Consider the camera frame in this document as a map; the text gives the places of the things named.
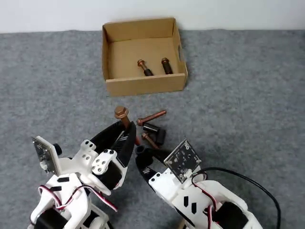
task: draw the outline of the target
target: cardboard tray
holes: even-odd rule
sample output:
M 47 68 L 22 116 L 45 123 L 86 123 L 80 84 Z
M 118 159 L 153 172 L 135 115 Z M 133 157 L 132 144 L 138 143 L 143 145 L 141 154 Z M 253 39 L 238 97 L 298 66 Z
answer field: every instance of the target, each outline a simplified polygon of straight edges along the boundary
M 175 18 L 107 23 L 102 40 L 102 73 L 111 96 L 183 90 L 188 73 Z M 173 74 L 165 75 L 163 57 Z M 154 76 L 144 75 L 139 59 Z

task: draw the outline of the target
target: white wall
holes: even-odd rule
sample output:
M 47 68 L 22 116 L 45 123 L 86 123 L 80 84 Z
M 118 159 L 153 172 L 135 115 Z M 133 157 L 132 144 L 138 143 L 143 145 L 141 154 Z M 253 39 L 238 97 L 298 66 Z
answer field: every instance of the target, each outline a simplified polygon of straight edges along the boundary
M 182 29 L 305 29 L 305 0 L 0 0 L 0 32 L 100 30 L 174 16 Z

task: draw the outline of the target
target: bolt head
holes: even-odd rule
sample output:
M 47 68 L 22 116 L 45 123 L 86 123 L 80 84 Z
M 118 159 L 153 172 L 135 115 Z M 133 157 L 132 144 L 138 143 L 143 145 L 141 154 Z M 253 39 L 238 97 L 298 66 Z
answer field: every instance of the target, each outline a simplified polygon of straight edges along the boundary
M 143 122 L 141 121 L 140 118 L 137 120 L 137 124 L 138 124 L 139 126 L 142 126 L 142 125 L 143 125 Z
M 166 57 L 164 57 L 164 58 L 162 58 L 162 60 L 161 60 L 161 63 L 163 63 L 163 62 L 169 62 L 169 60 L 168 60 Z
M 148 134 L 147 134 L 147 133 L 143 133 L 143 134 L 142 134 L 142 139 L 147 138 L 147 136 L 148 136 Z
M 129 113 L 129 110 L 124 106 L 117 106 L 114 110 L 114 117 L 117 119 L 122 119 L 126 117 Z
M 142 59 L 138 60 L 138 66 L 141 67 L 141 65 L 145 64 L 145 61 Z

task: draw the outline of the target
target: box handle cutout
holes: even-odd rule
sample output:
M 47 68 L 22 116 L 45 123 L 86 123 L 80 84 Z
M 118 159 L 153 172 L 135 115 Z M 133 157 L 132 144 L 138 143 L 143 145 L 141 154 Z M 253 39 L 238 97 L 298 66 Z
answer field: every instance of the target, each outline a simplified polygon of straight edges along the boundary
M 181 45 L 178 45 L 178 57 L 179 57 L 179 61 L 185 62 L 183 49 L 181 48 Z

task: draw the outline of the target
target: bolt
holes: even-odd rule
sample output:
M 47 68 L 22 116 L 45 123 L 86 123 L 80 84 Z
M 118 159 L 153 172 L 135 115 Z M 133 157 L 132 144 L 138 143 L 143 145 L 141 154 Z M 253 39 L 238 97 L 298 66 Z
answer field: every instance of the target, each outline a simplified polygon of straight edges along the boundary
M 143 69 L 143 71 L 147 69 L 147 67 L 145 65 L 145 61 L 142 59 L 138 60 L 138 66 L 141 67 Z
M 152 76 L 153 75 L 152 71 L 149 68 L 146 67 L 144 60 L 139 59 L 138 60 L 138 66 L 143 69 L 144 74 L 146 76 Z
M 124 106 L 117 106 L 114 110 L 114 117 L 117 119 L 120 119 L 122 121 L 122 123 L 125 126 L 125 129 L 127 129 L 130 124 L 129 118 L 127 117 L 128 113 L 129 113 L 129 110 Z M 138 137 L 136 137 L 136 139 L 135 139 L 135 144 L 137 146 L 140 145 L 140 140 Z
M 142 134 L 142 139 L 148 141 L 149 144 L 150 144 L 153 148 L 159 149 L 159 147 L 156 145 L 155 142 L 153 142 L 153 140 L 149 137 L 148 134 L 143 133 L 143 134 Z
M 170 61 L 167 58 L 162 58 L 161 64 L 163 66 L 165 74 L 168 75 L 168 74 L 172 74 L 173 73 L 171 65 L 170 65 Z
M 138 124 L 139 126 L 142 126 L 144 123 L 146 123 L 146 122 L 148 122 L 148 121 L 151 121 L 151 120 L 153 120 L 153 119 L 155 119 L 155 118 L 158 118 L 158 117 L 160 117 L 160 116 L 162 116 L 162 115 L 164 115 L 164 114 L 166 114 L 166 111 L 165 111 L 165 110 L 159 111 L 159 112 L 157 112 L 157 113 L 155 113 L 155 114 L 152 114 L 152 115 L 150 115 L 150 116 L 147 116 L 147 117 L 145 117 L 145 118 L 139 118 L 139 119 L 137 120 L 137 124 Z

